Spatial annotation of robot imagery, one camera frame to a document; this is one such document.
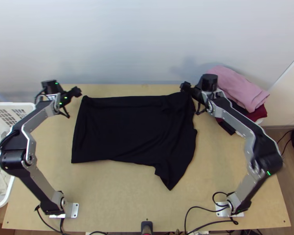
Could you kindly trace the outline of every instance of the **black cable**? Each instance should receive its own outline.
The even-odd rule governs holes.
[[[214,200],[214,197],[215,197],[217,194],[219,194],[219,193],[224,194],[224,195],[226,195],[226,196],[229,195],[228,193],[224,193],[224,192],[215,192],[215,193],[212,195],[212,200],[213,200],[213,202],[214,202],[217,206],[219,206],[219,207],[229,207],[228,205],[219,205],[218,203],[216,203],[216,201]]]
[[[196,232],[196,231],[198,231],[198,230],[200,230],[200,229],[202,229],[202,228],[204,228],[204,227],[206,227],[208,225],[218,224],[218,223],[225,223],[225,222],[232,222],[233,224],[238,225],[238,222],[235,221],[232,217],[230,217],[230,220],[226,220],[226,221],[214,221],[214,222],[210,222],[208,224],[202,225],[202,226],[200,226],[198,228],[195,228],[194,230],[190,231],[189,233],[186,233],[186,235],[191,234],[191,233],[194,233],[194,232]]]
[[[289,141],[287,141],[287,143],[284,146],[283,152],[281,154],[281,156],[283,156],[285,149],[287,148],[288,143],[291,141],[292,139],[289,139]]]
[[[36,96],[35,96],[35,98],[34,98],[34,104],[36,104],[37,103],[37,98],[38,98],[38,96],[40,96],[40,95],[45,95],[45,94],[43,94],[43,92],[45,92],[45,88],[43,88]]]
[[[287,133],[294,131],[294,129],[287,131],[278,141],[277,144],[279,144],[279,142],[286,136]]]
[[[257,231],[258,231],[258,233],[259,233],[260,235],[263,235],[263,234],[261,233],[261,231],[259,231],[259,229],[257,229]]]
[[[213,210],[209,210],[209,209],[206,209],[206,208],[204,208],[204,207],[200,207],[200,206],[192,206],[192,207],[189,208],[188,211],[186,212],[185,219],[184,219],[184,233],[185,233],[185,235],[189,234],[189,233],[186,232],[186,219],[187,219],[187,216],[188,216],[189,212],[190,212],[192,209],[194,209],[194,208],[199,208],[199,209],[203,209],[203,210],[208,211],[208,212],[219,212],[219,211],[223,211],[223,210],[227,209],[228,207],[229,207],[229,206],[227,206],[227,207],[223,207],[223,208],[220,209],[220,210],[213,211]]]
[[[217,205],[217,206],[219,206],[219,207],[223,207],[222,209],[214,211],[214,210],[209,210],[209,209],[206,209],[206,208],[203,208],[203,207],[200,207],[200,206],[192,206],[191,208],[188,209],[188,211],[187,211],[187,213],[186,213],[186,215],[185,215],[185,219],[184,219],[184,233],[185,233],[185,235],[188,235],[188,234],[190,234],[190,233],[193,233],[193,232],[195,232],[195,231],[197,231],[197,230],[199,230],[199,229],[201,229],[201,228],[203,228],[203,227],[206,227],[206,226],[208,226],[208,225],[211,225],[211,224],[217,224],[217,223],[223,223],[223,222],[233,222],[235,225],[238,225],[238,222],[235,221],[235,220],[233,220],[232,217],[230,217],[230,220],[210,222],[210,223],[208,223],[208,224],[205,224],[205,225],[202,225],[202,226],[200,226],[200,227],[198,227],[198,228],[195,228],[194,230],[192,230],[192,231],[189,232],[189,233],[186,232],[186,219],[187,219],[187,215],[188,215],[188,213],[190,212],[191,209],[193,209],[193,208],[199,208],[199,209],[203,209],[203,210],[208,211],[208,212],[219,212],[219,211],[223,211],[223,210],[229,208],[229,205],[219,205],[218,203],[216,203],[214,197],[215,197],[217,194],[219,194],[219,193],[224,194],[224,195],[226,195],[226,196],[229,196],[231,193],[215,192],[215,193],[212,195],[212,200],[213,200],[213,202],[215,203],[215,205]]]
[[[47,224],[47,223],[44,221],[44,219],[42,218],[42,216],[40,215],[39,210],[38,210],[39,208],[40,208],[39,205],[36,206],[35,211],[37,211],[39,218],[42,220],[42,222],[43,222],[46,226],[48,226],[48,227],[49,227],[50,229],[52,229],[53,231],[55,231],[55,232],[57,232],[57,233],[60,233],[60,234],[62,234],[62,235],[71,235],[71,234],[68,234],[68,233],[63,233],[63,232],[61,232],[61,231],[58,231],[58,230],[56,230],[55,228],[51,227],[49,224]]]
[[[60,221],[60,232],[61,233],[63,233],[62,226],[63,226],[63,223],[64,223],[64,219],[65,218],[61,218],[61,221]]]
[[[103,235],[108,235],[108,234],[106,234],[106,233],[104,233],[104,232],[100,232],[100,231],[92,232],[92,233],[90,233],[89,235],[92,235],[92,234],[95,234],[95,233],[101,233],[101,234],[103,234]]]
[[[62,230],[62,226],[63,226],[63,223],[64,223],[64,219],[65,219],[65,218],[61,218],[61,221],[60,221],[60,231],[58,231],[58,230],[56,230],[55,228],[51,227],[49,224],[47,224],[47,223],[44,221],[44,219],[42,218],[41,214],[39,213],[39,210],[38,210],[39,208],[40,208],[39,205],[36,206],[35,211],[37,211],[39,218],[42,220],[42,222],[43,222],[46,226],[48,226],[48,227],[49,227],[50,229],[52,229],[53,231],[55,231],[55,232],[57,232],[57,233],[60,233],[60,234],[62,234],[62,235],[71,235],[71,234],[68,234],[68,233],[64,233],[63,230]],[[107,234],[107,233],[105,233],[105,232],[101,232],[101,231],[94,231],[94,232],[91,232],[89,235],[94,234],[94,233],[101,233],[101,234],[103,234],[103,235],[109,235],[109,234]]]

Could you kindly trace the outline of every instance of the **black t-shirt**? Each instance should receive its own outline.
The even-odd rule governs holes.
[[[191,96],[84,96],[73,136],[72,163],[114,160],[153,166],[171,190],[191,162],[196,142]]]

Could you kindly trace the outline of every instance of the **table surface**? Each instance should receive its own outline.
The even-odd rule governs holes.
[[[75,85],[63,85],[69,90]],[[77,85],[89,97],[167,95],[178,85]],[[66,231],[137,232],[140,223],[153,222],[154,231],[183,231],[184,217],[191,206],[214,210],[216,191],[232,192],[246,174],[244,139],[230,136],[207,113],[194,116],[198,130],[194,158],[179,183],[169,191],[150,166],[116,161],[71,164],[75,121],[82,98],[67,105],[70,119],[55,116],[34,132],[38,167],[56,190],[70,202],[80,204],[78,217],[66,219]],[[34,208],[39,201],[16,180],[4,218],[4,228],[48,230]],[[47,222],[59,228],[59,219]],[[187,218],[190,231],[206,223],[224,220],[215,213],[193,209]],[[207,230],[239,230],[290,226],[276,175],[270,177],[252,200],[245,216],[214,224]]]

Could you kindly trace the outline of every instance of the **white backdrop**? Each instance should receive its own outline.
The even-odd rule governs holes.
[[[224,64],[269,88],[294,60],[294,0],[0,0],[0,93],[40,81],[198,81]]]

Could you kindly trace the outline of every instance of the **pink towel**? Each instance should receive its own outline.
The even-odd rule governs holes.
[[[248,112],[254,112],[269,96],[269,92],[247,81],[232,69],[217,65],[206,73],[218,75],[218,87],[224,91],[225,96]]]

